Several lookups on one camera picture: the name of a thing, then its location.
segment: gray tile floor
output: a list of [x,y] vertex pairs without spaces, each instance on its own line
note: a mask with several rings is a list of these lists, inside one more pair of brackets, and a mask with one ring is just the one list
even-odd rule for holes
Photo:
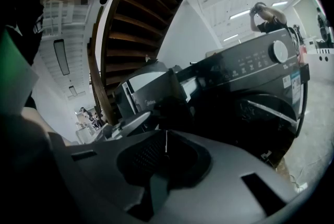
[[284,156],[291,181],[300,186],[317,182],[334,153],[334,83],[308,83],[306,115],[301,133]]

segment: black clothing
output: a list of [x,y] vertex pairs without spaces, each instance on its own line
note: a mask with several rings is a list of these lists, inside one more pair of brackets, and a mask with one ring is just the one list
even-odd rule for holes
[[270,33],[282,28],[288,29],[287,24],[281,23],[275,16],[272,21],[265,21],[257,26],[261,33]]
[[43,9],[40,0],[2,0],[1,25],[31,65],[42,38]]

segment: black slot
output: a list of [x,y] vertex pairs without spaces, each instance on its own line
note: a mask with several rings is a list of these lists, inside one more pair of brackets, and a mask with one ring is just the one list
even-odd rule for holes
[[285,202],[257,174],[242,176],[241,179],[260,203],[267,216],[274,214],[285,206]]
[[94,152],[93,150],[87,150],[87,151],[81,151],[81,152],[76,152],[75,154],[72,154],[72,159],[73,161],[79,161],[82,159],[86,159],[92,156],[97,155],[96,152]]

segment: brand logo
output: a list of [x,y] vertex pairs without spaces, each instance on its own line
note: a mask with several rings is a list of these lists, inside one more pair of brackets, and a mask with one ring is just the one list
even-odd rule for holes
[[145,100],[145,104],[146,106],[150,106],[152,104],[156,104],[156,101],[148,101],[148,100]]

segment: wooden staircase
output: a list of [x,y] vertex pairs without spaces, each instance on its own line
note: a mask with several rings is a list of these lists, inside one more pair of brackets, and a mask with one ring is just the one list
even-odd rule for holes
[[113,114],[121,117],[112,96],[130,74],[156,58],[182,0],[113,0],[104,28],[101,79]]

